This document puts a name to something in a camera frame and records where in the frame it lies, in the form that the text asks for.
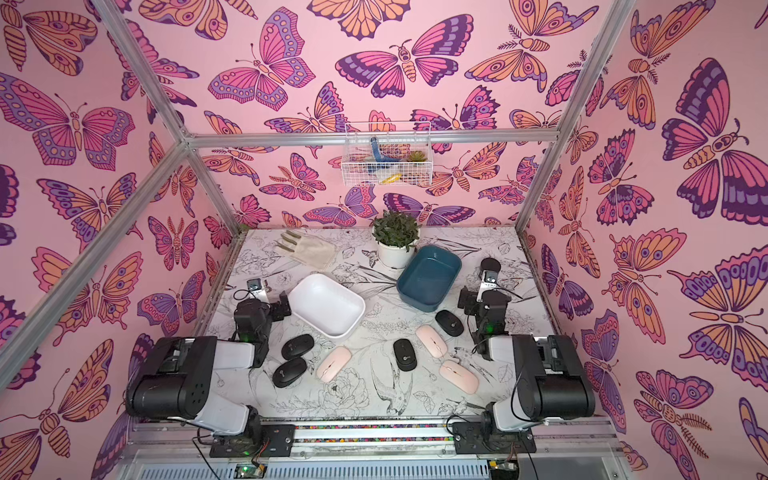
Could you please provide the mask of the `black mouse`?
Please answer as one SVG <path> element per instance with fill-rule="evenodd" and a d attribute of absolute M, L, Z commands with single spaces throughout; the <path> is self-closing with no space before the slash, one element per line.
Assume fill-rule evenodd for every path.
<path fill-rule="evenodd" d="M 463 321 L 449 310 L 438 311 L 435 322 L 450 337 L 459 337 L 465 331 Z"/>
<path fill-rule="evenodd" d="M 315 340 L 311 334 L 301 334 L 286 341 L 281 348 L 281 355 L 284 360 L 290 361 L 294 358 L 303 356 L 311 351 L 315 346 Z"/>
<path fill-rule="evenodd" d="M 417 356 L 410 340 L 405 338 L 395 340 L 393 353 L 396 364 L 401 371 L 410 372 L 417 367 Z"/>
<path fill-rule="evenodd" d="M 278 389 L 287 388 L 295 383 L 307 371 L 304 358 L 296 357 L 277 367 L 272 375 L 273 385 Z"/>

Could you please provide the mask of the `white storage tray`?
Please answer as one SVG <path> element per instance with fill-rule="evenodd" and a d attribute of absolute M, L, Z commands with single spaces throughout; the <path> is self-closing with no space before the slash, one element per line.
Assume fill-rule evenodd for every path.
<path fill-rule="evenodd" d="M 365 300 L 330 277 L 315 273 L 288 294 L 294 316 L 332 340 L 348 337 L 365 314 Z"/>

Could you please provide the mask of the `teal storage box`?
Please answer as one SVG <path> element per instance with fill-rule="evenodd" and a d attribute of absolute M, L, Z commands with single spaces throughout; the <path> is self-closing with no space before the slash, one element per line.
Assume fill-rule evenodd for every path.
<path fill-rule="evenodd" d="M 462 268 L 453 252 L 435 245 L 418 250 L 398 278 L 400 299 L 422 312 L 434 312 L 452 288 Z"/>

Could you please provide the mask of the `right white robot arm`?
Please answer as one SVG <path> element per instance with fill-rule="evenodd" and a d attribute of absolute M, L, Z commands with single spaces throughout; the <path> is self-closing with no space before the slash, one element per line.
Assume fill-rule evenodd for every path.
<path fill-rule="evenodd" d="M 591 417 L 595 398 L 572 340 L 505 330 L 510 297 L 500 289 L 463 288 L 457 306 L 475 319 L 475 352 L 507 369 L 511 393 L 482 408 L 478 421 L 447 425 L 458 454 L 534 453 L 532 429 L 552 419 Z"/>

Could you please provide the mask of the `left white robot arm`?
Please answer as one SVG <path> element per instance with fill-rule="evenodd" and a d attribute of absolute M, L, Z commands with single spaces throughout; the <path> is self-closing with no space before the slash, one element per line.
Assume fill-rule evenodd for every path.
<path fill-rule="evenodd" d="M 293 425 L 265 425 L 256 407 L 226 398 L 213 383 L 221 372 L 249 373 L 261 367 L 269 352 L 272 323 L 290 314 L 284 292 L 272 303 L 261 297 L 244 299 L 235 309 L 236 329 L 230 340 L 215 336 L 159 340 L 128 384 L 128 414 L 208 431 L 213 458 L 289 456 Z"/>

